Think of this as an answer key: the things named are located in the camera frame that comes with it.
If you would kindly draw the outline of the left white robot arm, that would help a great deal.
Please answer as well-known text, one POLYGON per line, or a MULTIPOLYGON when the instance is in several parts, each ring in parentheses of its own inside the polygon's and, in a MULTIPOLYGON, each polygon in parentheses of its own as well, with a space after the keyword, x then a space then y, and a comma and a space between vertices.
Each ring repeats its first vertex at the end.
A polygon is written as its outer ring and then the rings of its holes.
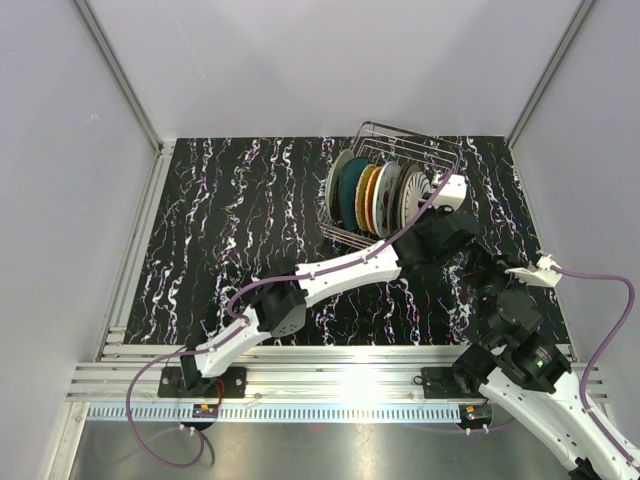
POLYGON ((365 285, 424 275, 478 234, 471 214, 425 213, 362 250, 316 263, 278 263, 273 275, 246 285, 227 302, 225 312, 233 319, 228 327, 181 356, 181 386, 194 397, 206 396, 240 355, 301 330, 314 305, 365 285))

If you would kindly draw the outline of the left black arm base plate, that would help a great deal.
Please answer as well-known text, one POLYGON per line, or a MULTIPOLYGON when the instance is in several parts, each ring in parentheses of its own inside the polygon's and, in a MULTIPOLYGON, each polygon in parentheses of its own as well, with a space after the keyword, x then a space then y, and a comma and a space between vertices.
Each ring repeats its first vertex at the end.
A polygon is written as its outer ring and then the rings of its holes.
POLYGON ((205 378, 199 373, 184 373, 181 367, 165 367, 161 371, 157 395, 160 398, 242 399, 246 391, 247 369, 229 367, 221 376, 205 378))

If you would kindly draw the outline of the dark blue glazed plate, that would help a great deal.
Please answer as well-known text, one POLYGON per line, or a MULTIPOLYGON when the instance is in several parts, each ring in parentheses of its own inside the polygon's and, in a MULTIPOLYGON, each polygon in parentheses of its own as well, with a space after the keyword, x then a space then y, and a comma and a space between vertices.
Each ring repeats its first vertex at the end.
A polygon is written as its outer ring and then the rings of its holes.
POLYGON ((388 210, 388 223, 389 223, 391 233, 395 232, 398 229, 398 226, 397 226, 398 198, 400 195, 400 189, 402 186, 403 178, 407 169, 408 169, 407 163, 401 166, 399 170, 399 174, 396 177, 393 184, 393 188, 391 190, 391 200, 390 200, 389 210, 388 210))

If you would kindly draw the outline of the orange woven basket plate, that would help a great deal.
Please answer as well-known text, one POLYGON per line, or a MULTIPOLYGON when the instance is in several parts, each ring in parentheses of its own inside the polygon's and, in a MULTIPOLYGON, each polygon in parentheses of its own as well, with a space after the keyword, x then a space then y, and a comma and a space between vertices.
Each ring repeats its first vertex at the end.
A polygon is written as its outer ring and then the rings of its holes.
POLYGON ((373 209, 375 203, 375 188, 378 177, 380 175, 381 168, 375 167, 369 177, 366 193, 365 193, 365 222, 369 232, 376 233, 376 228, 373 220, 373 209))

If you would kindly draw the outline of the yellow woven pattern plate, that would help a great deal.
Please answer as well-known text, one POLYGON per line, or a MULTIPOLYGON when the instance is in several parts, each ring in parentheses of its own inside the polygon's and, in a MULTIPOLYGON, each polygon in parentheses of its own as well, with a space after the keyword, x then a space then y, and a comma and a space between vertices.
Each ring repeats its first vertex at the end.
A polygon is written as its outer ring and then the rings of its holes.
POLYGON ((355 214, 356 214, 356 222, 358 228, 367 232, 367 224, 366 224, 366 215, 365 215, 365 199, 366 199, 366 190, 369 182, 369 178, 375 170, 375 166, 372 164, 368 164, 362 171, 358 183, 356 185, 355 192, 355 214))

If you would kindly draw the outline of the teal square plate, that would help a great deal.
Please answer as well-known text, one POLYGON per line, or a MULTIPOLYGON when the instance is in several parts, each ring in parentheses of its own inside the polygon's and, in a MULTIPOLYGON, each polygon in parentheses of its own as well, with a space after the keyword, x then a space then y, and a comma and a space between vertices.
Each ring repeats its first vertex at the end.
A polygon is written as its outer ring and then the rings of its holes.
POLYGON ((359 179, 364 169, 370 164, 366 157, 351 159, 342 168, 338 182, 338 209, 342 226, 353 232, 358 224, 355 213, 355 198, 359 179))

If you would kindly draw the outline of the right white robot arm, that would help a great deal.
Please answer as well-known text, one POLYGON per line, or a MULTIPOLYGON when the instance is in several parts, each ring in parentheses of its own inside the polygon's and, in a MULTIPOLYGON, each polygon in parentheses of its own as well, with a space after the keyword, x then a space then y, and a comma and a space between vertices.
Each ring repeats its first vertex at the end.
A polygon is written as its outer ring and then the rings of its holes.
POLYGON ((587 274, 549 255, 526 266, 504 256, 472 253, 462 278, 478 293, 479 340, 453 364, 453 385, 501 406, 543 442, 573 479, 636 479, 639 449, 592 402, 587 381, 556 344, 540 334, 543 316, 528 294, 587 274))

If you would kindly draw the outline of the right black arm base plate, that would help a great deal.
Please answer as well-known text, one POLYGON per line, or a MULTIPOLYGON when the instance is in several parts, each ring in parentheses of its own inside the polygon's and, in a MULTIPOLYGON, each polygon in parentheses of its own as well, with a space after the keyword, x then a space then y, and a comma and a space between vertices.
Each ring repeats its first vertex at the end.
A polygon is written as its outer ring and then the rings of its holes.
POLYGON ((445 400, 464 396, 454 379, 452 367, 423 367, 420 376, 425 399, 445 400))

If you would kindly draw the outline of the grey reindeer pattern plate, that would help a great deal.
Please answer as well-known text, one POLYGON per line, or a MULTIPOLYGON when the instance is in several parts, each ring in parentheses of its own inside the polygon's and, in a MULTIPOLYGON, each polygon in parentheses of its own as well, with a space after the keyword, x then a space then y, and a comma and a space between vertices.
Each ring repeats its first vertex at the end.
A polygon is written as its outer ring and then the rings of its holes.
POLYGON ((406 182, 406 180, 408 179, 408 177, 409 177, 412 173, 414 173, 414 172, 418 172, 418 171, 421 171, 421 172, 422 172, 422 169, 418 166, 418 164, 417 164, 417 163, 407 163, 407 164, 408 164, 408 169, 407 169, 407 171, 406 171, 406 173, 405 173, 405 175, 404 175, 403 182, 402 182, 402 186, 401 186, 401 189, 400 189, 400 195, 399 195, 399 198, 398 198, 397 225, 398 225, 399 227, 402 227, 402 226, 401 226, 401 221, 400 221, 400 218, 399 218, 399 215, 400 215, 400 209, 401 209, 401 207, 400 207, 400 197, 401 197, 401 193, 402 193, 403 187, 404 187, 404 185, 405 185, 405 182, 406 182))

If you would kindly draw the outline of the white blue striped plate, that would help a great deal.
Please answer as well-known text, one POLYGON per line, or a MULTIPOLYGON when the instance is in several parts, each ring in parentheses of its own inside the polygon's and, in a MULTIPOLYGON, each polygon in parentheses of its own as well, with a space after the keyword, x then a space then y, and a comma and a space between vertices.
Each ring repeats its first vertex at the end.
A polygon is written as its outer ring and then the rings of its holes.
POLYGON ((431 182, 424 172, 414 172, 408 177, 400 197, 401 209, 399 218, 402 227, 405 227, 417 214, 424 197, 429 194, 430 189, 431 182))

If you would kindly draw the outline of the white watermelon pattern plate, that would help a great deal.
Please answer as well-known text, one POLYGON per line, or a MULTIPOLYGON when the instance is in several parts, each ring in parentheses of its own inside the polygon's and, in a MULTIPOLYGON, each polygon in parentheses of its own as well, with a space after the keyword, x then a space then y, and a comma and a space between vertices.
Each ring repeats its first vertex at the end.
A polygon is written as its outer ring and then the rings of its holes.
POLYGON ((372 208, 375 233, 384 238, 389 234, 387 212, 389 208, 391 189, 400 173, 400 166, 396 161, 387 162, 380 170, 374 189, 374 205, 372 208))

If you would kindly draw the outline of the mint green flower plate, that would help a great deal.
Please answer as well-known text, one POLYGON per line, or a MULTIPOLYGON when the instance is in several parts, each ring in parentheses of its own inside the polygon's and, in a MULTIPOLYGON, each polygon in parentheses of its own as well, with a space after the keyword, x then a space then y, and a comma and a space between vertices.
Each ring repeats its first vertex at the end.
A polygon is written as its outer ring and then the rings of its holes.
POLYGON ((355 158, 351 149, 343 150, 329 170, 329 174, 325 186, 325 204, 329 217, 334 221, 340 220, 338 207, 338 183, 342 168, 355 158))

